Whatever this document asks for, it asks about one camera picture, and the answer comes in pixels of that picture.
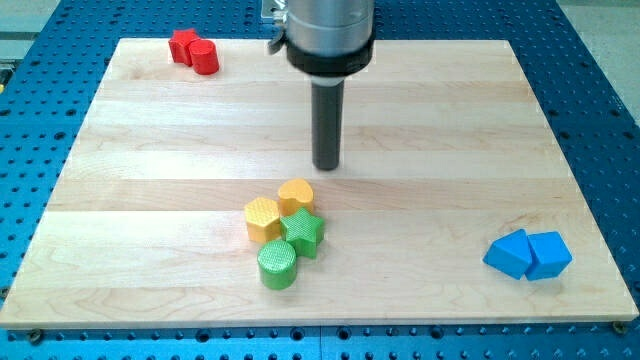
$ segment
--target wooden platform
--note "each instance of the wooden platform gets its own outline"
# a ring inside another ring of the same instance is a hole
[[[638,310],[511,48],[378,41],[348,80],[344,159],[311,165],[310,85],[265,43],[211,77],[122,40],[0,313],[7,328],[630,320]],[[326,237],[260,284],[244,204],[304,177]],[[515,281],[482,257],[518,228],[574,261]]]

